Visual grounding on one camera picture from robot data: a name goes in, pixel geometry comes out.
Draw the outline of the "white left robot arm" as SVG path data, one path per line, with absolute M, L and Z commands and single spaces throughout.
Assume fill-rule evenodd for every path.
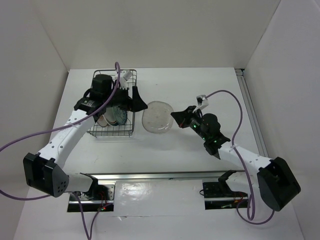
M 107 74 L 97 74 L 91 87 L 73 107 L 64 128 L 36 154 L 28 153 L 23 159 L 28 186 L 52 197 L 63 193 L 81 192 L 88 200 L 97 197 L 103 188 L 98 179 L 86 173 L 67 174 L 63 167 L 83 135 L 95 125 L 107 109 L 118 107 L 129 112 L 147 109 L 137 86 L 128 87 L 132 70 L 122 70 L 117 79 Z

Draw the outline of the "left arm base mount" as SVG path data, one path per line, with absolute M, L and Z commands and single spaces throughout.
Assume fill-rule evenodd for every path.
M 83 192 L 76 193 L 84 213 L 96 213 L 98 209 L 101 209 L 101 212 L 114 211 L 116 182 L 100 180 L 98 184 L 99 190 L 93 195 Z

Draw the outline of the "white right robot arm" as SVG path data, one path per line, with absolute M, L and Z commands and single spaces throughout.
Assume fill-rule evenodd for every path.
M 204 140 L 203 145 L 209 155 L 239 167 L 243 166 L 243 160 L 251 182 L 257 184 L 255 188 L 259 191 L 260 199 L 270 209 L 279 212 L 301 192 L 301 186 L 283 158 L 259 156 L 232 144 L 221 133 L 216 115 L 201 115 L 195 108 L 195 105 L 188 106 L 187 109 L 170 115 L 180 128 L 189 127 Z

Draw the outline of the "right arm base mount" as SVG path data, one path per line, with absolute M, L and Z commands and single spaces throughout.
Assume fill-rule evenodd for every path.
M 238 204 L 239 208 L 247 208 L 248 194 L 231 190 L 227 186 L 227 180 L 235 173 L 237 171 L 229 170 L 220 176 L 217 181 L 202 183 L 199 194 L 204 197 L 205 210 L 235 209 Z

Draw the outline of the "green red rimmed white plate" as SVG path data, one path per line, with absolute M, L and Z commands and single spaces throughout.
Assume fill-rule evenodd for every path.
M 114 127 L 119 125 L 118 121 L 116 120 L 113 108 L 107 108 L 103 116 L 109 125 Z

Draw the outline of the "clear glass square plate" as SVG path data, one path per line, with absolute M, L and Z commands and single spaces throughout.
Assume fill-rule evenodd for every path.
M 173 108 L 163 101 L 152 101 L 147 104 L 147 109 L 142 114 L 142 126 L 152 134 L 165 134 L 173 125 L 171 113 Z

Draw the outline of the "orange sunburst white plate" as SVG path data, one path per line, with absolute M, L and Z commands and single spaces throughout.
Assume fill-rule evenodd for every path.
M 105 128 L 109 125 L 108 121 L 106 120 L 106 118 L 103 114 L 99 117 L 99 119 L 97 120 L 96 123 L 102 128 Z

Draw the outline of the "blue patterned small plate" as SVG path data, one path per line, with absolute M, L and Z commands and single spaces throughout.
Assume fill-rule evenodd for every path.
M 120 126 L 123 126 L 127 123 L 128 113 L 126 110 L 122 110 L 119 107 L 113 107 L 113 114 L 114 114 L 116 122 Z

